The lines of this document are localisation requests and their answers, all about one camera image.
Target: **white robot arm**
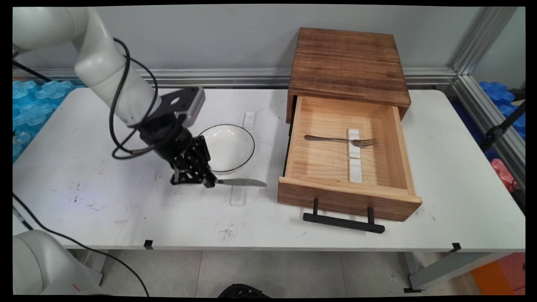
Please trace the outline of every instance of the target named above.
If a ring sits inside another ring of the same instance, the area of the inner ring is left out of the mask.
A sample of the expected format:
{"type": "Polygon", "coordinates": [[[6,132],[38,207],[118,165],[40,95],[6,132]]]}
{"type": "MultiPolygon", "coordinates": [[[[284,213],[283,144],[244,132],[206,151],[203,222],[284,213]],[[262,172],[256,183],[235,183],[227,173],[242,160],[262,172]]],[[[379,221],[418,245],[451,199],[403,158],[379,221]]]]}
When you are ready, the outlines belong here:
{"type": "MultiPolygon", "coordinates": [[[[126,59],[95,8],[13,8],[13,46],[20,52],[72,41],[78,51],[76,75],[108,106],[124,72],[126,59]]],[[[129,69],[115,114],[127,126],[139,123],[153,98],[153,88],[129,69]]],[[[152,113],[158,108],[158,97],[152,113]]]]}
{"type": "Polygon", "coordinates": [[[214,187],[216,176],[208,164],[211,157],[205,140],[202,136],[193,137],[187,129],[205,101],[203,88],[185,88],[155,98],[155,90],[134,68],[128,68],[123,81],[126,64],[130,62],[119,53],[95,8],[13,8],[13,47],[19,52],[68,41],[72,41],[79,54],[75,63],[77,76],[128,127],[138,130],[140,138],[149,145],[139,150],[123,148],[111,125],[117,146],[112,156],[128,159],[154,150],[174,170],[171,184],[202,183],[207,188],[214,187]],[[118,149],[131,156],[115,155],[118,149]]]}

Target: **cable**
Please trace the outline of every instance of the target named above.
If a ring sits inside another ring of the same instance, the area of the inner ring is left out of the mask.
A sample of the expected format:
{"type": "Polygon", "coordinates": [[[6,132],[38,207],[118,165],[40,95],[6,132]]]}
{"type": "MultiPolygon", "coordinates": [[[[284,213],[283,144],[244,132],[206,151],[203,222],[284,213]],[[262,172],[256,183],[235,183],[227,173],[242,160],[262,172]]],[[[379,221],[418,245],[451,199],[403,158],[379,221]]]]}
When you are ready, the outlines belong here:
{"type": "Polygon", "coordinates": [[[25,72],[27,72],[27,73],[29,73],[29,74],[33,74],[34,76],[36,76],[36,77],[42,79],[42,80],[45,81],[45,82],[50,82],[50,81],[52,81],[50,78],[48,78],[48,77],[46,77],[46,76],[44,76],[44,75],[38,73],[37,71],[34,71],[34,70],[32,70],[32,69],[30,69],[30,68],[28,68],[28,67],[22,65],[21,63],[15,61],[15,60],[12,60],[12,61],[13,61],[13,65],[15,65],[16,67],[18,67],[18,68],[24,70],[25,72]]]}
{"type": "Polygon", "coordinates": [[[167,135],[165,135],[164,138],[162,140],[160,140],[160,142],[157,143],[156,145],[151,145],[149,147],[142,148],[142,149],[136,149],[136,150],[129,150],[129,149],[126,149],[124,147],[124,144],[134,135],[134,133],[136,133],[136,131],[139,129],[139,127],[147,119],[147,116],[149,116],[149,114],[151,113],[151,110],[153,109],[153,106],[155,105],[156,99],[158,97],[158,83],[157,83],[157,79],[155,78],[153,73],[149,70],[149,68],[147,68],[142,63],[140,63],[140,62],[138,62],[138,61],[136,61],[136,60],[134,60],[133,58],[130,57],[130,51],[129,51],[127,45],[125,45],[125,43],[123,43],[123,41],[121,41],[121,40],[119,40],[117,38],[114,38],[114,41],[119,43],[124,48],[124,50],[125,50],[124,57],[127,59],[127,64],[125,65],[125,70],[124,70],[123,75],[121,77],[121,81],[119,82],[118,89],[115,92],[114,98],[112,100],[112,104],[110,105],[110,116],[108,117],[108,122],[109,122],[108,124],[109,124],[109,128],[110,128],[110,135],[112,136],[112,140],[114,141],[114,143],[116,145],[116,149],[114,149],[114,151],[112,151],[112,157],[117,159],[117,160],[127,160],[127,159],[132,159],[132,158],[141,156],[141,155],[143,155],[143,154],[145,154],[147,152],[150,152],[150,151],[154,150],[155,148],[159,148],[159,147],[163,146],[165,143],[167,143],[167,141],[170,140],[173,137],[173,135],[175,133],[175,130],[176,130],[176,127],[178,125],[179,119],[176,120],[175,124],[168,131],[167,135]],[[146,111],[146,113],[144,114],[144,116],[142,117],[140,122],[138,124],[136,124],[136,126],[133,129],[133,131],[126,137],[126,139],[124,139],[123,142],[119,143],[117,138],[116,138],[116,136],[115,136],[115,132],[114,132],[113,115],[114,115],[115,107],[116,107],[118,99],[119,99],[119,95],[121,93],[121,89],[122,89],[122,87],[123,87],[123,85],[125,83],[125,80],[127,78],[127,74],[128,74],[129,68],[130,68],[130,61],[134,61],[135,63],[140,65],[143,69],[145,69],[149,73],[149,75],[151,76],[151,79],[153,80],[153,82],[155,84],[155,94],[153,95],[153,101],[151,102],[151,105],[149,106],[149,109],[146,111]],[[123,150],[124,152],[128,153],[128,154],[131,154],[131,155],[130,156],[117,156],[116,153],[120,149],[123,150]]]}
{"type": "Polygon", "coordinates": [[[116,38],[114,38],[114,41],[119,43],[125,49],[125,57],[127,58],[127,62],[125,63],[125,69],[123,70],[123,75],[121,76],[121,80],[119,81],[118,88],[115,91],[114,98],[112,99],[112,104],[110,105],[110,114],[108,115],[108,127],[109,127],[109,130],[110,130],[110,136],[112,137],[112,140],[114,141],[114,144],[116,146],[118,146],[121,150],[123,150],[123,151],[125,151],[127,153],[132,153],[130,150],[127,150],[127,149],[123,148],[123,146],[121,146],[119,144],[119,141],[115,137],[115,132],[114,132],[115,106],[116,106],[116,104],[118,102],[118,98],[119,98],[119,95],[121,93],[121,89],[123,88],[123,85],[125,84],[125,80],[127,79],[127,74],[129,72],[129,68],[130,68],[130,52],[129,52],[129,49],[127,48],[127,45],[125,45],[125,43],[123,43],[123,41],[121,41],[119,39],[116,39],[116,38]]]}
{"type": "Polygon", "coordinates": [[[136,276],[136,278],[138,278],[138,281],[140,281],[140,283],[142,284],[143,290],[146,292],[146,296],[149,297],[149,292],[147,291],[146,285],[145,285],[144,282],[142,281],[142,278],[140,278],[140,276],[138,276],[138,274],[137,274],[132,268],[130,268],[130,266],[128,266],[125,262],[123,262],[123,261],[119,260],[117,257],[114,257],[114,256],[112,256],[112,255],[110,255],[110,254],[108,254],[108,253],[103,252],[103,251],[89,248],[89,247],[83,245],[82,243],[80,243],[80,242],[74,240],[74,239],[71,238],[71,237],[68,237],[68,236],[66,236],[66,235],[63,235],[63,234],[61,234],[61,233],[55,232],[55,231],[53,231],[53,230],[47,228],[46,226],[44,226],[44,225],[37,219],[37,217],[32,213],[32,211],[30,211],[30,209],[29,209],[29,208],[22,202],[22,200],[20,200],[20,199],[17,197],[17,195],[15,195],[14,192],[13,192],[13,198],[15,198],[15,200],[16,200],[16,201],[17,201],[17,202],[18,202],[18,203],[19,203],[19,204],[26,210],[26,212],[28,212],[28,214],[32,217],[32,219],[33,219],[33,220],[34,220],[34,221],[35,221],[35,222],[36,222],[42,229],[44,229],[44,230],[46,230],[47,232],[52,233],[52,234],[54,234],[54,235],[56,235],[56,236],[60,236],[60,237],[65,238],[65,239],[67,239],[67,240],[69,240],[69,241],[72,241],[72,242],[76,243],[77,245],[79,245],[79,246],[81,246],[81,247],[83,247],[83,248],[85,248],[85,249],[87,249],[87,250],[93,251],[93,252],[95,252],[95,253],[97,253],[97,254],[105,255],[105,256],[110,257],[110,258],[116,260],[117,262],[123,264],[123,266],[125,266],[129,271],[131,271],[131,272],[134,274],[134,276],[136,276]]]}
{"type": "Polygon", "coordinates": [[[29,223],[26,222],[24,217],[19,213],[19,211],[17,211],[15,206],[12,205],[12,207],[13,207],[13,214],[15,214],[15,217],[17,217],[19,221],[22,222],[22,224],[28,229],[28,231],[33,230],[33,227],[29,223]]]}

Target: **floor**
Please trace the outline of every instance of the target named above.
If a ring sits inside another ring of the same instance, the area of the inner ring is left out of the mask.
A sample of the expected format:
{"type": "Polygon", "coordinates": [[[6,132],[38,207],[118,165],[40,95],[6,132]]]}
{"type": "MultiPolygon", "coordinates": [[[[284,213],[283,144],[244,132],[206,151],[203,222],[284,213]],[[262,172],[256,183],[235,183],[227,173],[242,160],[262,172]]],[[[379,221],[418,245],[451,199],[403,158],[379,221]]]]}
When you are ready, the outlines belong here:
{"type": "MultiPolygon", "coordinates": [[[[408,267],[403,253],[331,251],[110,250],[130,265],[151,296],[216,298],[233,283],[271,298],[341,298],[481,294],[470,273],[403,293],[408,267]]],[[[432,262],[439,253],[424,253],[432,262]]],[[[139,281],[107,258],[101,286],[112,295],[143,296],[139,281]]]]}

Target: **white table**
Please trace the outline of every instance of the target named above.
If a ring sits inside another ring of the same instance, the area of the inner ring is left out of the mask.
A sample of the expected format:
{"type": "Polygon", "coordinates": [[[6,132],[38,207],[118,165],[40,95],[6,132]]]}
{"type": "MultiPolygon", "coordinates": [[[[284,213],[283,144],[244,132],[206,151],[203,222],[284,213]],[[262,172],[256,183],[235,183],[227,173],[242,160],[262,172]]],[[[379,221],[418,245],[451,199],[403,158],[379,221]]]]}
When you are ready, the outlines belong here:
{"type": "MultiPolygon", "coordinates": [[[[376,219],[386,227],[383,234],[305,222],[302,214],[311,209],[277,203],[289,131],[286,90],[206,89],[206,96],[190,128],[194,135],[218,124],[242,125],[245,111],[257,113],[253,157],[220,176],[268,184],[248,188],[245,207],[229,205],[230,186],[171,185],[169,164],[154,153],[114,160],[109,108],[87,88],[65,99],[13,165],[13,191],[47,227],[101,249],[143,249],[145,240],[153,240],[154,249],[339,251],[450,251],[459,243],[453,255],[481,252],[482,261],[525,251],[525,216],[440,91],[410,90],[402,126],[423,204],[405,222],[376,219]]],[[[129,132],[119,119],[115,124],[118,137],[129,132]]],[[[131,147],[144,146],[137,135],[133,140],[131,147]]],[[[23,231],[13,216],[13,234],[23,231]]]]}

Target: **black handle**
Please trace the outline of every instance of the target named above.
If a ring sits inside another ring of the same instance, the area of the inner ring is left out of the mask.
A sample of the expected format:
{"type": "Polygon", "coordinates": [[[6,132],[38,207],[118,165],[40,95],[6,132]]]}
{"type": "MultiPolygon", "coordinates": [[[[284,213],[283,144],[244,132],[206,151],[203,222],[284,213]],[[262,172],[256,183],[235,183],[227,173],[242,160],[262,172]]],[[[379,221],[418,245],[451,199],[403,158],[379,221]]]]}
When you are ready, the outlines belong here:
{"type": "Polygon", "coordinates": [[[372,232],[377,234],[384,233],[384,226],[375,224],[375,215],[372,207],[367,208],[367,222],[317,215],[318,208],[319,199],[315,198],[313,201],[313,214],[304,213],[304,215],[302,216],[302,220],[329,226],[357,229],[360,231],[372,232]]]}

